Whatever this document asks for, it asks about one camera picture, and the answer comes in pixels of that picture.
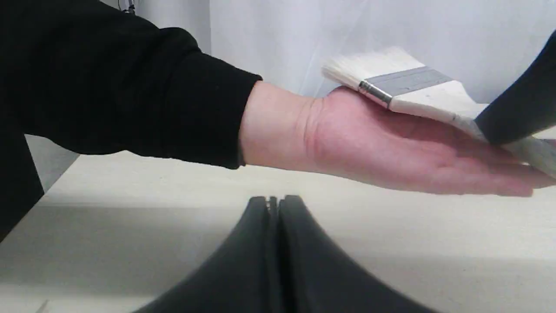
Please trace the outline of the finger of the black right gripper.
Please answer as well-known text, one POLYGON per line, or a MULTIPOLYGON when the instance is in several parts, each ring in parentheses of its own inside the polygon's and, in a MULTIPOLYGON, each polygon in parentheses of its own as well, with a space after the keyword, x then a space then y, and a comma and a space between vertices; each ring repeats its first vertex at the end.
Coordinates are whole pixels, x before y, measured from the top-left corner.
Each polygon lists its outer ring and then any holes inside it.
POLYGON ((555 126, 555 32, 528 69, 474 121, 493 145, 514 143, 555 126))

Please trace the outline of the person's open bare hand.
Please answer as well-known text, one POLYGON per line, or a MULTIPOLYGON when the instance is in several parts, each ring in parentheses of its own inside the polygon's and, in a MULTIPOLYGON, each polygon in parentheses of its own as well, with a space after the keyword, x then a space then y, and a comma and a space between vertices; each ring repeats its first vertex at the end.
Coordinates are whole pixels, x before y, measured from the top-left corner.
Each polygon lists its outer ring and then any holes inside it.
POLYGON ((305 129, 313 172, 390 190, 530 197, 555 184, 501 148, 345 87, 314 100, 305 129))

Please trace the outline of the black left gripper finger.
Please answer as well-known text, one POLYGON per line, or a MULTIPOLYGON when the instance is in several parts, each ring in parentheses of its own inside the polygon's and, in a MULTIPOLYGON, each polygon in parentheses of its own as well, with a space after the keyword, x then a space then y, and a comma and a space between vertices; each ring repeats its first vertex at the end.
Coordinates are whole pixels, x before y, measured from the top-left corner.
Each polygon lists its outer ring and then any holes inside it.
POLYGON ((276 313, 277 200, 256 196, 240 220, 187 279, 139 313, 276 313))
POLYGON ((322 229, 299 196, 278 206, 280 266, 290 313, 429 313, 367 272, 322 229))

